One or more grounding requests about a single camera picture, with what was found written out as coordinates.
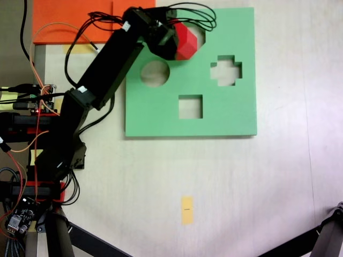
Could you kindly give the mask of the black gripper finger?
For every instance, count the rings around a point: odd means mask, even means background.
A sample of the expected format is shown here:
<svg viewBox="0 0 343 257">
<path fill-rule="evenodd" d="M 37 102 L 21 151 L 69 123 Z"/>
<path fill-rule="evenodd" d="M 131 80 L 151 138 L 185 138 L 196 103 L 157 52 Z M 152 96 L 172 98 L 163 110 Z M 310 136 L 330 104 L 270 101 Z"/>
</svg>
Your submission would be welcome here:
<svg viewBox="0 0 343 257">
<path fill-rule="evenodd" d="M 152 46 L 151 53 L 156 56 L 167 60 L 173 61 L 176 59 L 177 46 L 176 44 L 165 44 L 163 46 Z"/>
<path fill-rule="evenodd" d="M 167 26 L 170 28 L 175 27 L 177 24 L 181 24 L 183 22 L 185 22 L 185 18 L 178 18 L 178 17 L 167 18 Z"/>
</svg>

